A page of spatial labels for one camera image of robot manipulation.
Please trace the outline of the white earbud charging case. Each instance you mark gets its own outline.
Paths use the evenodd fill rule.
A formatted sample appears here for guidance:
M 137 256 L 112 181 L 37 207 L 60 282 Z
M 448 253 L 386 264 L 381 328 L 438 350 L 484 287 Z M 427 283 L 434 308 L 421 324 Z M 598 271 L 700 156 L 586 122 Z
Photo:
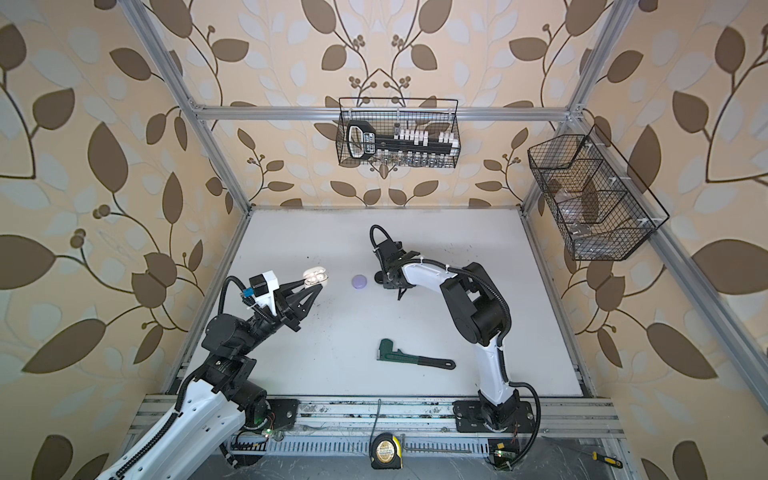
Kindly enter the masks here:
M 303 272 L 303 282 L 306 287 L 326 285 L 328 283 L 327 270 L 322 266 L 307 269 Z

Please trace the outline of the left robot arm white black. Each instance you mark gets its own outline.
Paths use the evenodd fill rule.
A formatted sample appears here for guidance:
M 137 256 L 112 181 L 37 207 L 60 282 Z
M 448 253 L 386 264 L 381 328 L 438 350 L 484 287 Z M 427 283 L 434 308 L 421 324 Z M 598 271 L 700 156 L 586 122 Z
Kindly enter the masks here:
M 256 365 L 250 354 L 282 327 L 299 331 L 327 281 L 323 267 L 289 283 L 271 271 L 247 282 L 226 277 L 201 343 L 207 357 L 187 373 L 163 417 L 101 478 L 187 479 L 237 431 L 268 427 L 267 392 L 249 379 Z

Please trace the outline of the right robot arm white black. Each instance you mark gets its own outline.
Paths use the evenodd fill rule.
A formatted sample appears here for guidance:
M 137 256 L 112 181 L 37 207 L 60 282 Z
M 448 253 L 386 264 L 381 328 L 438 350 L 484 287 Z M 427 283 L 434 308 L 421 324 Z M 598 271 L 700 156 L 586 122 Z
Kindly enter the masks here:
M 508 378 L 503 343 L 512 326 L 510 307 L 482 265 L 452 267 L 407 252 L 390 236 L 371 244 L 380 267 L 377 283 L 399 296 L 416 287 L 441 294 L 458 333 L 475 347 L 480 376 L 475 421 L 493 432 L 529 428 L 536 436 L 540 398 L 529 383 Z

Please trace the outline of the purple round charging case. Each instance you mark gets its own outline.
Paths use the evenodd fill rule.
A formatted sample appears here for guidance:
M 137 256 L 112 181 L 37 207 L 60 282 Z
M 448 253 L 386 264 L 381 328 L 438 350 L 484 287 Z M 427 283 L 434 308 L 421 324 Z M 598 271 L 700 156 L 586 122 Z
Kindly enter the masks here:
M 357 274 L 352 277 L 351 285 L 356 290 L 364 289 L 367 286 L 367 278 L 362 274 Z

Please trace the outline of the green black pipe wrench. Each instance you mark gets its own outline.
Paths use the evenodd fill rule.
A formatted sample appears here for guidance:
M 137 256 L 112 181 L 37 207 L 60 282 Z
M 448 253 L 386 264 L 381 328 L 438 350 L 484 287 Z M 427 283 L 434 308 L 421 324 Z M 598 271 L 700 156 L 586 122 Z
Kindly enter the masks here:
M 380 341 L 377 360 L 392 363 L 414 364 L 444 370 L 454 370 L 456 368 L 456 363 L 450 359 L 411 355 L 404 353 L 400 349 L 395 349 L 394 342 L 389 338 L 384 338 Z

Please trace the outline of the black socket set holder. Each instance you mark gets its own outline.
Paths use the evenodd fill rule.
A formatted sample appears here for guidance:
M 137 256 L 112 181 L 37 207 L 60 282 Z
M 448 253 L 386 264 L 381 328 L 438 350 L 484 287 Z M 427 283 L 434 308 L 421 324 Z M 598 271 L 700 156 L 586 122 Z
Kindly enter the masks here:
M 396 158 L 447 159 L 457 158 L 461 144 L 453 132 L 430 133 L 427 130 L 406 129 L 400 124 L 386 133 L 362 120 L 350 121 L 343 129 L 342 144 L 349 156 L 358 160 Z

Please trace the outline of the yellow black tape measure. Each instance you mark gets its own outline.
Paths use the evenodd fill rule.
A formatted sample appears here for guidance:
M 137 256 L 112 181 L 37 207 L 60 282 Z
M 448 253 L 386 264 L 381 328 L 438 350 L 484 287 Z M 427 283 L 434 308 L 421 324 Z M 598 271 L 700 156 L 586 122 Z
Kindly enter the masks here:
M 392 433 L 375 436 L 369 445 L 370 465 L 374 470 L 399 470 L 403 468 L 403 448 Z

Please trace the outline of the yellow black screwdriver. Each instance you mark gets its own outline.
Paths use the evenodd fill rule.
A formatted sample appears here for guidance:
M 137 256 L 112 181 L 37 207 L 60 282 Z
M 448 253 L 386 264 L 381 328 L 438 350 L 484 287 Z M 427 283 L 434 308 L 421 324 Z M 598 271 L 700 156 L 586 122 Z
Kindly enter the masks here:
M 618 460 L 617 458 L 614 458 L 614 457 L 606 456 L 606 455 L 600 454 L 598 452 L 593 452 L 592 453 L 592 458 L 593 458 L 594 461 L 601 462 L 603 464 L 609 465 L 612 468 L 616 468 L 616 469 L 623 469 L 624 468 L 623 463 L 620 460 Z

